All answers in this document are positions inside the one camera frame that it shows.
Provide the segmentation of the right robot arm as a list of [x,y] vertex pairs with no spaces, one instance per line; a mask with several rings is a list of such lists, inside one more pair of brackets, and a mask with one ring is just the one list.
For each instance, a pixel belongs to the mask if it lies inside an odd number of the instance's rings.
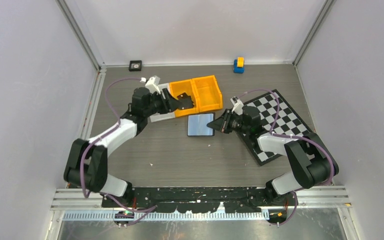
[[236,132],[260,151],[287,157],[291,170],[265,184],[265,198],[271,205],[279,205],[288,193],[329,184],[339,172],[338,164],[316,133],[297,136],[267,131],[256,107],[244,106],[239,113],[227,109],[207,127],[224,134]]

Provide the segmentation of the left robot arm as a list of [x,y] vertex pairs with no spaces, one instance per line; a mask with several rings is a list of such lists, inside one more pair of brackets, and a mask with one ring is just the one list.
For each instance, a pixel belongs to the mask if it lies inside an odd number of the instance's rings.
[[108,173],[109,156],[123,143],[140,134],[150,116],[173,113],[182,106],[182,102],[166,88],[154,93],[145,87],[136,88],[127,111],[117,118],[112,127],[95,137],[78,138],[72,143],[64,180],[80,186],[85,197],[90,192],[110,194],[121,207],[128,207],[134,199],[133,193],[128,190],[132,185]]

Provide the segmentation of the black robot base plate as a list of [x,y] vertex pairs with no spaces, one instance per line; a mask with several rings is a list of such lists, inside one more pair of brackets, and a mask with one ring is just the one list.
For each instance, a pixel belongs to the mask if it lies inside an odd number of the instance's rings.
[[101,192],[103,208],[127,207],[139,213],[257,213],[263,207],[296,207],[294,193],[272,196],[263,187],[134,187],[123,196]]

